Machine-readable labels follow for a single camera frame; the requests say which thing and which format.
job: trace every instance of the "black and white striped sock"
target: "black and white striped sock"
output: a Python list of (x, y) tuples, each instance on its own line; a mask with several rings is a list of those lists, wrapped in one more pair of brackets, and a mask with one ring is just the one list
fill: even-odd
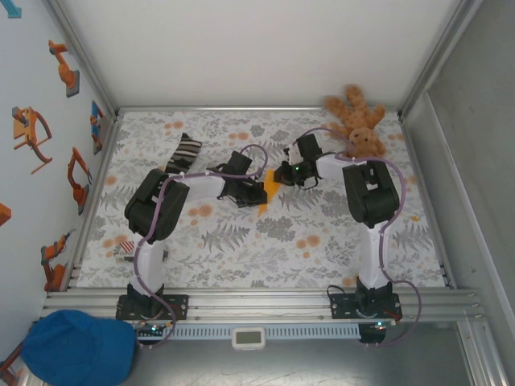
[(195, 141), (189, 135), (183, 133), (179, 146), (173, 153), (165, 168), (166, 173), (178, 175), (181, 171), (187, 173), (192, 166), (197, 154), (202, 147), (202, 142)]

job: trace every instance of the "teddy bear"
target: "teddy bear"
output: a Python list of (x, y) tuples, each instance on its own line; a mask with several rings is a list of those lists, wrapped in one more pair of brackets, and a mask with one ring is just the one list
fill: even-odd
[(354, 149), (348, 151), (347, 156), (363, 158), (385, 154), (385, 145), (373, 132), (374, 127), (385, 116), (385, 106), (378, 105), (371, 112), (365, 102), (363, 92), (354, 84), (347, 86), (345, 96), (353, 109), (350, 109), (336, 96), (326, 99), (325, 108), (344, 123), (344, 126), (331, 124), (330, 127), (343, 134), (354, 145)]

